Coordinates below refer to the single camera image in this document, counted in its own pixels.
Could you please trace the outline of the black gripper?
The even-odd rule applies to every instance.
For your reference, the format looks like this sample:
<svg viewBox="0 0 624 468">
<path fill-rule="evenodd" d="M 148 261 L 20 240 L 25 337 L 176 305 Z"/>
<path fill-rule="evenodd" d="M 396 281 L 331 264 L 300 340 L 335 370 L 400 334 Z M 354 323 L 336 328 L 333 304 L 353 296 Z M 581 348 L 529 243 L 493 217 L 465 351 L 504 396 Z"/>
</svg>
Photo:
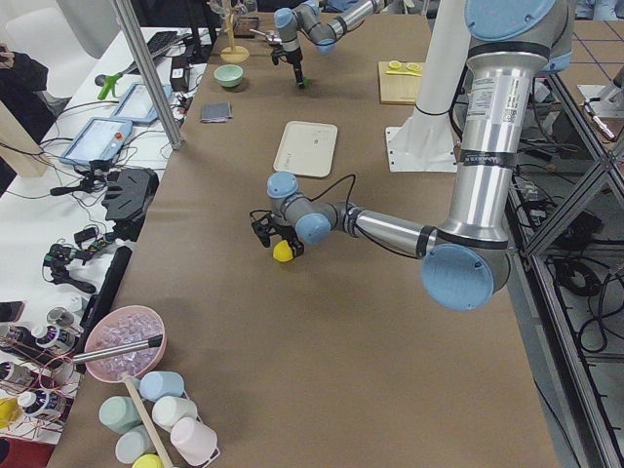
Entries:
<svg viewBox="0 0 624 468">
<path fill-rule="evenodd" d="M 275 46 L 270 57 L 274 65 L 278 65 L 280 61 L 289 63 L 293 68 L 296 85 L 299 88 L 304 87 L 304 76 L 301 66 L 302 52 L 300 48 L 293 51 L 286 51 L 282 46 Z"/>
<path fill-rule="evenodd" d="M 279 235 L 282 240 L 287 240 L 293 257 L 304 254 L 304 244 L 297 237 L 295 229 L 290 225 L 281 224 L 271 211 L 252 210 L 249 217 L 253 233 L 264 248 L 271 246 L 272 236 Z"/>
</svg>

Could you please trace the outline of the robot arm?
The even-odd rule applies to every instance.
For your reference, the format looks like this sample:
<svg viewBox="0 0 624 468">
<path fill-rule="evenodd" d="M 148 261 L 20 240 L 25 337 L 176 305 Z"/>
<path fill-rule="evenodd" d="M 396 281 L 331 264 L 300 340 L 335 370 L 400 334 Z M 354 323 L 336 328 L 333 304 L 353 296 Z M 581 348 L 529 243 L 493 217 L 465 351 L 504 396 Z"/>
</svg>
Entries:
<svg viewBox="0 0 624 468">
<path fill-rule="evenodd" d="M 267 181 L 271 202 L 254 218 L 279 260 L 300 256 L 334 230 L 365 237 L 422 262 L 421 281 L 446 308 L 483 306 L 507 282 L 502 226 L 506 198 L 535 77 L 564 69 L 571 56 L 570 1 L 443 1 L 434 22 L 414 111 L 387 132 L 396 172 L 455 169 L 448 218 L 432 226 L 306 196 L 295 175 Z"/>
<path fill-rule="evenodd" d="M 273 64 L 277 65 L 280 60 L 289 63 L 293 69 L 296 85 L 300 89 L 305 88 L 307 82 L 303 76 L 301 65 L 303 55 L 297 33 L 301 31 L 322 54 L 329 53 L 335 43 L 365 17 L 379 13 L 388 4 L 389 1 L 358 1 L 328 23 L 321 21 L 320 7 L 315 1 L 305 1 L 294 9 L 278 9 L 273 14 L 273 19 L 281 43 L 271 52 Z"/>
</svg>

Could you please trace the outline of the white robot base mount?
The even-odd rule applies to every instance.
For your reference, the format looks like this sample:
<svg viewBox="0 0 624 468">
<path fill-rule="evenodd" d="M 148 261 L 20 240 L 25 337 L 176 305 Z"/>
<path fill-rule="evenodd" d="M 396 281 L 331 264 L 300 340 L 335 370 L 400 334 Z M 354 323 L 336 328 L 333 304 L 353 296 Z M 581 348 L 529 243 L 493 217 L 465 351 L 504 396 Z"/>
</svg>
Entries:
<svg viewBox="0 0 624 468">
<path fill-rule="evenodd" d="M 414 111 L 403 126 L 386 129 L 392 173 L 456 171 L 449 110 L 470 43 L 464 8 L 463 1 L 440 2 Z"/>
</svg>

